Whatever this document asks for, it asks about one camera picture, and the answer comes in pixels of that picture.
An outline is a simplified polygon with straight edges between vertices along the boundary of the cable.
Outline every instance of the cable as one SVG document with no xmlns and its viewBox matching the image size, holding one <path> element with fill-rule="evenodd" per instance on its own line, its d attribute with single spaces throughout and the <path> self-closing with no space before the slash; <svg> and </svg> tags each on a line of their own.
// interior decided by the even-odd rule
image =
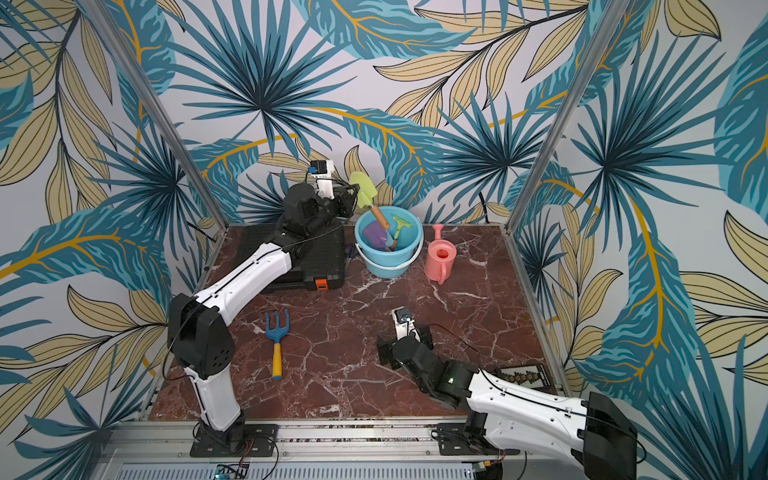
<svg viewBox="0 0 768 480">
<path fill-rule="evenodd" d="M 357 208 L 357 197 L 355 197 L 355 204 L 352 206 L 352 214 L 351 214 L 351 215 L 349 215 L 349 216 L 346 218 L 346 221 L 349 221 L 349 219 L 353 217 L 353 215 L 355 214 L 355 209 L 356 209 L 356 208 Z M 340 225 L 338 225 L 337 227 L 334 227 L 334 228 L 332 228 L 331 230 L 328 230 L 328 231 L 326 231 L 326 232 L 323 232 L 323 233 L 321 233 L 320 235 L 316 235 L 316 236 L 314 236 L 314 237 L 310 237 L 310 238 L 307 238 L 307 239 L 305 239 L 305 240 L 300 240 L 300 241 L 298 241 L 298 242 L 295 242 L 295 243 L 289 243 L 288 245 L 286 245 L 286 246 L 284 246 L 284 247 L 280 247 L 280 248 L 276 248 L 276 249 L 274 249 L 274 250 L 270 250 L 270 251 L 268 251 L 268 252 L 266 252 L 266 253 L 262 254 L 262 255 L 261 255 L 259 258 L 255 259 L 255 260 L 254 260 L 254 262 L 258 262 L 259 260 L 263 259 L 264 257 L 266 257 L 267 255 L 269 255 L 270 253 L 275 253 L 275 252 L 277 252 L 277 251 L 280 251 L 280 250 L 282 250 L 282 249 L 285 249 L 285 248 L 289 248 L 289 247 L 295 247 L 296 245 L 299 245 L 300 243 L 305 243 L 305 242 L 309 242 L 309 241 L 311 241 L 311 240 L 316 240 L 316 239 L 318 239 L 318 238 L 320 238 L 320 237 L 323 237 L 323 236 L 325 236 L 325 235 L 327 235 L 327 234 L 329 234 L 329 233 L 332 233 L 332 232 L 335 232 L 335 231 L 337 231 L 339 228 L 344 228 L 344 227 L 346 227 L 346 221 L 345 221 L 345 222 L 343 222 L 343 223 L 341 223 L 341 224 L 340 224 Z"/>
<path fill-rule="evenodd" d="M 467 347 L 469 347 L 470 349 L 474 350 L 474 351 L 475 351 L 475 353 L 477 353 L 477 354 L 478 354 L 478 363 L 480 363 L 480 357 L 481 357 L 481 354 L 480 354 L 480 352 L 479 352 L 479 351 L 478 351 L 478 350 L 477 350 L 477 349 L 476 349 L 474 346 L 472 346 L 472 345 L 470 345 L 469 343 L 467 343 L 466 341 L 464 341 L 464 339 L 463 339 L 462 337 L 460 337 L 460 336 L 456 335 L 456 334 L 455 334 L 455 333 L 453 333 L 453 332 L 452 332 L 450 329 L 447 329 L 447 328 L 445 328 L 444 326 L 440 325 L 439 323 L 430 323 L 430 324 L 429 324 L 429 325 L 427 325 L 427 326 L 439 326 L 440 328 L 442 328 L 442 329 L 443 329 L 443 330 L 445 330 L 446 332 L 448 332 L 448 333 L 450 333 L 451 335 L 453 335 L 453 336 L 454 336 L 456 339 L 458 339 L 458 340 L 459 340 L 461 343 L 464 343 L 464 344 L 465 344 Z M 498 385 L 494 384 L 493 382 L 491 382 L 491 380 L 490 380 L 490 379 L 488 378 L 488 376 L 485 374 L 485 370 L 483 370 L 483 369 L 479 369 L 479 370 L 480 370 L 480 373 L 481 373 L 481 374 L 483 375 L 483 377 L 485 378 L 485 381 L 486 381 L 486 382 L 488 382 L 488 383 L 489 383 L 489 384 L 490 384 L 492 387 L 494 387 L 495 389 L 499 390 L 500 392 L 502 392 L 502 393 L 503 393 L 503 394 L 505 394 L 505 395 L 509 395 L 509 396 L 515 397 L 516 399 L 525 400 L 526 402 L 534 403 L 534 404 L 536 404 L 536 405 L 539 405 L 539 406 L 544 406 L 544 407 L 547 407 L 547 408 L 549 408 L 549 409 L 553 409 L 553 410 L 555 410 L 556 412 L 566 412 L 566 410 L 563 410 L 563 409 L 559 409 L 558 407 L 555 407 L 555 406 L 551 406 L 551 405 L 548 405 L 548 404 L 546 404 L 546 403 L 542 403 L 542 402 L 537 402 L 536 400 L 527 399 L 527 398 L 525 398 L 525 397 L 523 397 L 523 396 L 520 396 L 520 395 L 515 395 L 515 394 L 514 394 L 514 393 L 512 393 L 512 392 L 509 392 L 509 391 L 507 391 L 507 390 L 504 390 L 504 389 L 503 389 L 503 388 L 501 388 L 500 386 L 498 386 Z M 586 419 L 592 419 L 592 420 L 594 420 L 594 421 L 596 421 L 596 422 L 601 422 L 601 423 L 604 423 L 605 425 L 609 425 L 609 426 L 613 427 L 614 429 L 618 430 L 619 432 L 621 432 L 621 433 L 624 433 L 625 435 L 629 435 L 630 437 L 632 436 L 632 433 L 631 433 L 631 432 L 628 432 L 627 430 L 624 430 L 624 429 L 622 429 L 620 426 L 618 426 L 618 425 L 614 425 L 613 423 L 610 423 L 610 422 L 606 422 L 606 421 L 605 421 L 605 420 L 603 420 L 603 419 L 599 419 L 599 418 L 597 418 L 597 417 L 593 417 L 592 415 L 587 415 L 587 414 L 584 414 L 584 413 L 579 413 L 579 412 L 568 412 L 568 414 L 570 414 L 570 415 L 576 415 L 576 416 L 584 417 L 584 418 L 586 418 Z M 638 461 L 637 461 L 637 464 L 639 465 L 640 463 L 643 463 L 643 462 L 645 462 L 645 459 L 646 459 L 646 457 L 648 457 L 648 450 L 646 450 L 646 449 L 645 449 L 645 445 L 643 445 L 643 443 L 640 441 L 640 439 L 639 439 L 639 438 L 637 438 L 637 436 L 635 436 L 635 440 L 634 440 L 634 441 L 635 441 L 635 442 L 636 442 L 636 443 L 637 443 L 637 444 L 638 444 L 638 445 L 639 445 L 639 446 L 640 446 L 640 447 L 643 449 L 643 457 L 642 457 L 640 460 L 638 460 Z"/>
<path fill-rule="evenodd" d="M 354 205 L 353 205 L 353 207 L 352 207 L 352 214 L 351 214 L 351 215 L 349 215 L 349 217 L 347 217 L 347 218 L 346 218 L 346 221 L 349 221 L 349 219 L 353 217 L 353 215 L 354 215 L 354 212 L 355 212 L 355 209 L 356 209 L 356 208 L 357 208 L 357 197 L 355 197 L 355 204 L 354 204 Z M 343 228 L 343 227 L 345 227 L 345 226 L 346 226 L 346 221 L 345 221 L 345 222 L 343 222 L 343 223 L 341 223 L 341 224 L 340 224 L 340 225 L 338 225 L 337 227 L 334 227 L 334 228 L 332 228 L 331 230 L 328 230 L 328 231 L 326 231 L 326 232 L 323 232 L 323 233 L 321 233 L 320 235 L 316 235 L 316 236 L 314 236 L 314 237 L 310 237 L 310 238 L 307 238 L 307 239 L 305 239 L 305 240 L 301 240 L 301 241 L 298 241 L 298 242 L 295 242 L 295 243 L 290 243 L 290 244 L 288 244 L 288 245 L 286 245 L 286 246 L 284 246 L 284 247 L 280 247 L 280 248 L 276 248 L 276 249 L 274 249 L 274 250 L 270 250 L 270 251 L 268 251 L 268 252 L 266 252 L 266 253 L 262 254 L 261 256 L 259 256 L 259 258 L 255 259 L 255 260 L 254 260 L 254 263 L 255 263 L 255 262 L 258 262 L 258 261 L 259 261 L 259 260 L 261 260 L 261 259 L 263 259 L 264 257 L 266 257 L 267 255 L 269 255 L 270 253 L 275 253 L 275 252 L 277 252 L 277 251 L 280 251 L 280 250 L 282 250 L 282 249 L 284 249 L 284 248 L 294 247 L 294 246 L 296 246 L 296 245 L 299 245 L 299 244 L 301 244 L 301 243 L 309 242 L 309 241 L 311 241 L 311 240 L 316 240 L 316 239 L 318 239 L 318 238 L 320 238 L 320 237 L 323 237 L 323 236 L 325 236 L 325 235 L 327 235 L 327 234 L 329 234 L 329 233 L 333 233 L 333 232 L 335 232 L 336 230 L 338 230 L 339 228 Z M 187 322 L 189 322 L 191 318 L 192 318 L 191 316 L 190 316 L 190 317 L 187 317 L 187 319 L 186 319 L 186 320 L 184 320 L 184 322 L 183 322 L 183 323 L 181 323 L 181 327 L 179 327 L 179 331 L 178 331 L 178 332 L 176 332 L 176 335 L 175 335 L 175 336 L 174 336 L 174 338 L 173 338 L 173 339 L 170 341 L 170 345 L 168 346 L 168 351 L 165 353 L 165 357 L 163 358 L 163 363 L 161 364 L 161 374 L 162 374 L 162 376 L 163 376 L 163 380 L 164 380 L 164 381 L 166 381 L 166 382 L 173 382 L 173 381 L 175 381 L 175 380 L 186 379 L 187 377 L 188 377 L 188 378 L 191 378 L 191 379 L 193 378 L 193 377 L 192 377 L 192 375 L 182 375 L 182 376 L 178 376 L 178 377 L 176 377 L 176 378 L 172 378 L 172 379 L 169 379 L 169 378 L 167 378 L 167 377 L 166 377 L 166 373 L 165 373 L 165 363 L 168 361 L 168 356 L 170 355 L 170 352 L 171 352 L 171 351 L 172 351 L 172 349 L 174 348 L 174 343 L 176 343 L 176 340 L 179 338 L 179 335 L 181 334 L 181 330 L 183 330 L 183 329 L 184 329 L 184 327 L 187 325 Z"/>
<path fill-rule="evenodd" d="M 181 330 L 184 329 L 184 327 L 187 325 L 187 322 L 189 322 L 191 318 L 192 317 L 189 316 L 189 317 L 187 317 L 186 320 L 184 320 L 181 323 L 181 326 L 179 327 L 179 331 L 176 332 L 176 335 L 174 336 L 174 339 L 172 339 L 170 341 L 170 345 L 168 346 L 168 351 L 165 353 L 165 357 L 163 358 L 163 362 L 160 364 L 160 373 L 163 376 L 163 381 L 164 382 L 173 382 L 175 380 L 181 380 L 181 379 L 184 379 L 184 378 L 187 378 L 187 377 L 192 378 L 192 375 L 187 375 L 187 374 L 184 374 L 182 376 L 178 376 L 178 377 L 176 377 L 174 379 L 169 379 L 169 378 L 167 378 L 165 376 L 165 363 L 168 361 L 168 356 L 170 355 L 170 351 L 171 351 L 171 349 L 174 348 L 174 343 L 176 343 L 176 340 L 179 338 L 179 335 L 181 334 Z"/>
<path fill-rule="evenodd" d="M 518 475 L 518 480 L 523 478 L 523 475 L 525 475 L 525 469 L 528 468 L 528 451 L 523 450 L 523 452 L 525 453 L 525 462 L 523 462 L 523 471 L 520 472 L 520 475 Z"/>
<path fill-rule="evenodd" d="M 270 477 L 270 476 L 271 476 L 271 475 L 272 475 L 272 474 L 275 472 L 275 468 L 277 468 L 277 463 L 280 461 L 280 449 L 278 449 L 278 448 L 277 448 L 277 443 L 276 443 L 274 440 L 272 440 L 270 437 L 263 437 L 263 436 L 258 436 L 258 435 L 256 435 L 256 436 L 254 436 L 254 437 L 251 437 L 251 438 L 255 438 L 255 439 L 266 439 L 266 440 L 267 440 L 269 443 L 271 443 L 271 444 L 272 444 L 272 445 L 274 445 L 274 447 L 275 447 L 275 452 L 277 453 L 277 457 L 275 458 L 275 463 L 274 463 L 274 465 L 272 465 L 272 469 L 271 469 L 271 470 L 269 470 L 269 472 L 267 472 L 267 474 L 266 474 L 266 475 L 264 475 L 264 476 L 263 476 L 263 477 L 260 479 L 260 480 L 266 480 L 267 478 L 269 478 L 269 477 Z"/>
</svg>

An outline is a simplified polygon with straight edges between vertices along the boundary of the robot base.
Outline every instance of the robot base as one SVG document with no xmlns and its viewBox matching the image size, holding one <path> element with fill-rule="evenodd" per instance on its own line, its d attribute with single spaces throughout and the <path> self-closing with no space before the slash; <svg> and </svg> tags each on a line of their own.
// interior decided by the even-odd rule
<svg viewBox="0 0 768 480">
<path fill-rule="evenodd" d="M 190 450 L 191 458 L 240 458 L 251 440 L 253 447 L 248 457 L 271 457 L 274 452 L 278 425 L 246 425 L 242 414 L 225 432 L 203 422 L 199 425 Z"/>
</svg>

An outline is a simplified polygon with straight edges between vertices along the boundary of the tropical leaf wallpaper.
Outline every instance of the tropical leaf wallpaper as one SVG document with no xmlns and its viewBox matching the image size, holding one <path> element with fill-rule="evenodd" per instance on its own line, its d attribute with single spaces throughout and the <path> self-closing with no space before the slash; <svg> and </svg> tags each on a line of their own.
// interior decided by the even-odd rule
<svg viewBox="0 0 768 480">
<path fill-rule="evenodd" d="M 311 160 L 504 221 L 608 0 L 105 0 L 232 223 Z M 647 478 L 765 478 L 768 7 L 631 0 L 515 233 L 577 394 Z M 0 440 L 78 478 L 220 235 L 76 0 L 0 0 Z"/>
<path fill-rule="evenodd" d="M 768 478 L 768 4 L 633 0 L 604 59 L 515 231 L 545 335 L 639 478 Z"/>
<path fill-rule="evenodd" d="M 109 3 L 162 94 L 177 5 Z M 80 478 L 140 410 L 218 232 L 74 0 L 1 0 L 0 58 L 0 458 Z"/>
<path fill-rule="evenodd" d="M 177 0 L 155 43 L 136 45 L 163 60 L 152 81 L 232 223 L 271 218 L 312 155 L 340 178 L 364 170 L 380 204 L 422 219 L 504 222 L 606 4 Z"/>
</svg>

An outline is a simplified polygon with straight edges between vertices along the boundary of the black mounting plate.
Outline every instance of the black mounting plate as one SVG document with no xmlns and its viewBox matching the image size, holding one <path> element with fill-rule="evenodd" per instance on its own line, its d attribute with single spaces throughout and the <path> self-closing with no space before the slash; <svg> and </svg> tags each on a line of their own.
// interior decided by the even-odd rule
<svg viewBox="0 0 768 480">
<path fill-rule="evenodd" d="M 498 454 L 497 449 L 484 449 L 479 446 L 471 448 L 468 439 L 463 434 L 463 423 L 438 423 L 432 429 L 432 437 L 440 445 L 440 455 L 442 456 Z"/>
<path fill-rule="evenodd" d="M 243 438 L 252 438 L 253 447 L 246 458 L 271 457 L 275 449 L 275 445 L 264 437 L 268 437 L 274 441 L 277 435 L 277 428 L 277 425 L 271 423 L 247 423 L 243 427 Z M 232 452 L 226 447 L 226 444 L 222 443 L 219 439 L 215 439 L 213 436 L 207 435 L 205 433 L 205 429 L 197 429 L 194 441 L 192 442 L 192 449 L 190 450 L 191 458 L 240 458 L 242 456 L 242 449 L 240 449 L 238 452 Z"/>
</svg>

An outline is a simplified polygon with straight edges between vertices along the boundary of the blue garden fork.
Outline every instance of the blue garden fork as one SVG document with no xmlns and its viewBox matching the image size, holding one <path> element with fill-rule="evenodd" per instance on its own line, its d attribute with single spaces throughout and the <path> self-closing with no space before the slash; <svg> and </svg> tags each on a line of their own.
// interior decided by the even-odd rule
<svg viewBox="0 0 768 480">
<path fill-rule="evenodd" d="M 286 310 L 286 325 L 280 326 L 280 312 L 275 312 L 275 326 L 270 328 L 270 314 L 264 313 L 266 317 L 266 337 L 275 342 L 275 350 L 272 354 L 272 378 L 279 380 L 283 378 L 283 356 L 280 353 L 280 339 L 288 333 L 290 327 L 290 316 Z"/>
</svg>

